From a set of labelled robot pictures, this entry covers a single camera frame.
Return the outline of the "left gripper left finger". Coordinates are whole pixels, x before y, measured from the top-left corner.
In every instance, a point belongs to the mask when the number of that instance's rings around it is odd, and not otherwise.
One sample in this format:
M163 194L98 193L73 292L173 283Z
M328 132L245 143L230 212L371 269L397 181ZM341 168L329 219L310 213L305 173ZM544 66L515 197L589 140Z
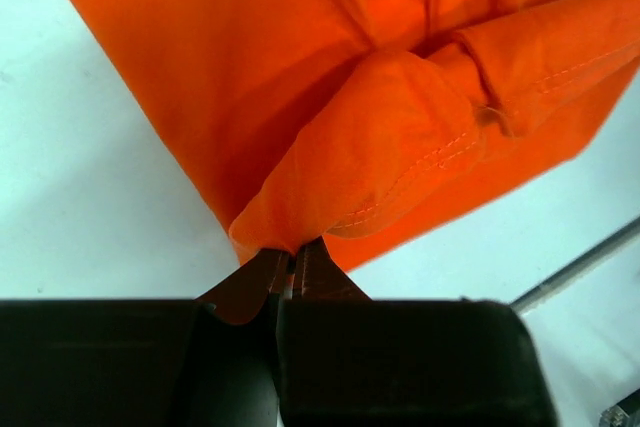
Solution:
M1 304L5 426L274 426L271 310L290 258L264 250L196 299Z

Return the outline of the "orange t shirt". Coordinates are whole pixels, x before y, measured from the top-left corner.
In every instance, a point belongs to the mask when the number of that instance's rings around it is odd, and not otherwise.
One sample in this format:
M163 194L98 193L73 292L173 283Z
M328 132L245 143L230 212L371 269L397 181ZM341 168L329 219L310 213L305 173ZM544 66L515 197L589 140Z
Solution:
M639 0L70 0L241 261L352 269L573 158Z

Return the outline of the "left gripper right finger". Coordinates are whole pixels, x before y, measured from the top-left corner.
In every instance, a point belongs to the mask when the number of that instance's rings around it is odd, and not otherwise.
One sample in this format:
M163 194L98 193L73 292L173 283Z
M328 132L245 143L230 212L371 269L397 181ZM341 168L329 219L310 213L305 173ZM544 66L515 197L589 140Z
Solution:
M494 301L373 300L322 240L279 308L287 426L554 426L532 338Z

